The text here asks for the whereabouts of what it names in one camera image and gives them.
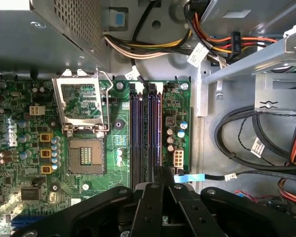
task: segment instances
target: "blue tab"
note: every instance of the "blue tab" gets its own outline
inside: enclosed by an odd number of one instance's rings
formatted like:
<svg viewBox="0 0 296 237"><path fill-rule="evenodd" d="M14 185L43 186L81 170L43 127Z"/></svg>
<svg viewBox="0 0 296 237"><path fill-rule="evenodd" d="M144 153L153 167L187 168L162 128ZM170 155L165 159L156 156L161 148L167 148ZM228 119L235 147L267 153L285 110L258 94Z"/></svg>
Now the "blue tab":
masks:
<svg viewBox="0 0 296 237"><path fill-rule="evenodd" d="M174 182L186 183L186 182L199 182L205 181L205 174L185 174L183 176L175 175Z"/></svg>

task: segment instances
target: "black ram slot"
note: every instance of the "black ram slot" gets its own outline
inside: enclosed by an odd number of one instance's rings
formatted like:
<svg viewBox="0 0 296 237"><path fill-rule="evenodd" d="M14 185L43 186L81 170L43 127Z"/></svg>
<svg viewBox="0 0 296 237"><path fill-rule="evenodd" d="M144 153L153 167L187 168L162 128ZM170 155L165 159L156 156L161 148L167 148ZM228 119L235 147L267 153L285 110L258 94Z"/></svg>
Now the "black ram slot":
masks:
<svg viewBox="0 0 296 237"><path fill-rule="evenodd" d="M161 94L155 92L148 98L148 182L153 182L153 168L160 166L162 130Z"/></svg>
<svg viewBox="0 0 296 237"><path fill-rule="evenodd" d="M141 94L130 94L130 176L131 188L144 182L144 103Z"/></svg>

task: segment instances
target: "chip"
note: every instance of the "chip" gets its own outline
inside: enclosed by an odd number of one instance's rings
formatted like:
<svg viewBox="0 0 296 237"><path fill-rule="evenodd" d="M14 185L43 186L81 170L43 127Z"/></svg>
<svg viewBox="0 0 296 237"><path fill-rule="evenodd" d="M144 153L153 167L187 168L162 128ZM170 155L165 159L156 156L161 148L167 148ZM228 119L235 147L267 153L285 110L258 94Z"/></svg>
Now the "chip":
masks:
<svg viewBox="0 0 296 237"><path fill-rule="evenodd" d="M21 200L22 201L38 201L41 199L41 189L37 187L22 187Z"/></svg>

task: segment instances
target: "yellow wire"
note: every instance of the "yellow wire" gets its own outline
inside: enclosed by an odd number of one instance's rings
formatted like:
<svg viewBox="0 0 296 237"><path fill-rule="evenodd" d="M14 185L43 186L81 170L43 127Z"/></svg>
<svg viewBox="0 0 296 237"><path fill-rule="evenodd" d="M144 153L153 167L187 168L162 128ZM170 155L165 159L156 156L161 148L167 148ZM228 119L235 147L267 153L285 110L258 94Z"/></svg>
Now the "yellow wire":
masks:
<svg viewBox="0 0 296 237"><path fill-rule="evenodd" d="M189 31L188 37L190 37L191 35L192 35L192 32ZM154 44L154 45L130 44L130 46L143 47L143 48L172 47L172 46L176 46L178 43L180 43L182 39L179 39L177 41L173 41L170 43L163 43L163 44Z"/></svg>

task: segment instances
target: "blue pcie slot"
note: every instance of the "blue pcie slot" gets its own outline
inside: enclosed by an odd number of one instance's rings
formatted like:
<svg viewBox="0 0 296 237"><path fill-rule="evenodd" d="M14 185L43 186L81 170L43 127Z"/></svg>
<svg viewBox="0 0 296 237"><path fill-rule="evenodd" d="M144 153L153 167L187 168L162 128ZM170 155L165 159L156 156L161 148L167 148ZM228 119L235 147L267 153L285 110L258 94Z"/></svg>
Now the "blue pcie slot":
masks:
<svg viewBox="0 0 296 237"><path fill-rule="evenodd" d="M11 220L11 227L16 229L23 228L43 218L45 216L16 216Z"/></svg>

